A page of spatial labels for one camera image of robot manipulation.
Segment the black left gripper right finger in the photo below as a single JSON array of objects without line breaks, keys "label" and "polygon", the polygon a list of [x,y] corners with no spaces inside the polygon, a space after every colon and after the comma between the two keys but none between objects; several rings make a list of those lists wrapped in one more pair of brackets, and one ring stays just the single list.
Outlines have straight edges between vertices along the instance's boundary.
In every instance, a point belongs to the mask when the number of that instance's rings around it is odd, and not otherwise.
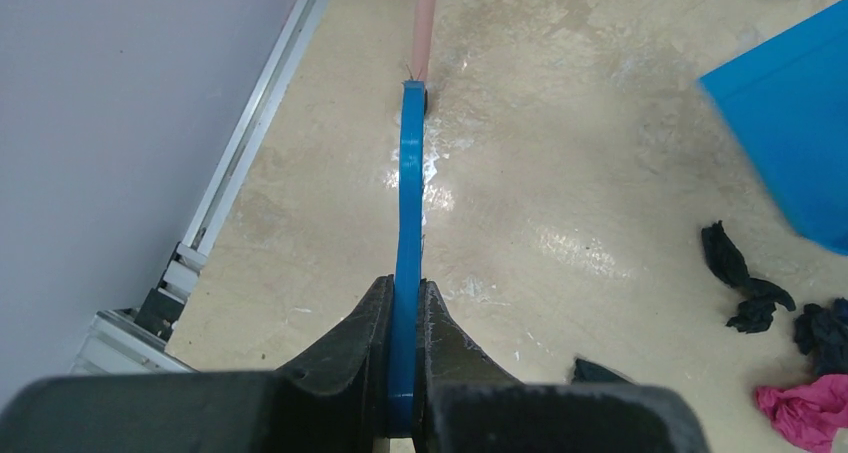
[{"label": "black left gripper right finger", "polygon": [[420,285],[415,379],[418,452],[707,452],[690,406],[628,382],[523,383]]}]

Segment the blue hand brush black bristles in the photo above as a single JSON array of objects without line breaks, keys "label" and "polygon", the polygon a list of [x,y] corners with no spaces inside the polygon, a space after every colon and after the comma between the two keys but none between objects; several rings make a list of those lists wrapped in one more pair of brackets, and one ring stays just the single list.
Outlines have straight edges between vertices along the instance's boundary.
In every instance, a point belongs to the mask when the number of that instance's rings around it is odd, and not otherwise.
[{"label": "blue hand brush black bristles", "polygon": [[388,436],[412,431],[416,322],[422,257],[423,138],[427,90],[404,83],[398,170],[399,230],[388,367]]}]

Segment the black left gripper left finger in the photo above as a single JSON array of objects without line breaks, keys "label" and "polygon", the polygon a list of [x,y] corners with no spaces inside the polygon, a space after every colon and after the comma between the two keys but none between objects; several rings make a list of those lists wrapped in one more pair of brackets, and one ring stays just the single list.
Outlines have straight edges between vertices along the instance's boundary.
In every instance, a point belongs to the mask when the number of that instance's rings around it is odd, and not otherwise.
[{"label": "black left gripper left finger", "polygon": [[386,452],[393,280],[274,370],[55,377],[2,411],[5,452]]}]

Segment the blue plastic dustpan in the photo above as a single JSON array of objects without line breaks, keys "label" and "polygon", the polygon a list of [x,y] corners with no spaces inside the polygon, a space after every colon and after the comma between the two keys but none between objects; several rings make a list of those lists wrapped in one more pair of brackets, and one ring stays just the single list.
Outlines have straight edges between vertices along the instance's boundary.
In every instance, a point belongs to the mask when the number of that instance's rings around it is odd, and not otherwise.
[{"label": "blue plastic dustpan", "polygon": [[846,254],[846,0],[705,74],[700,84],[790,226]]}]

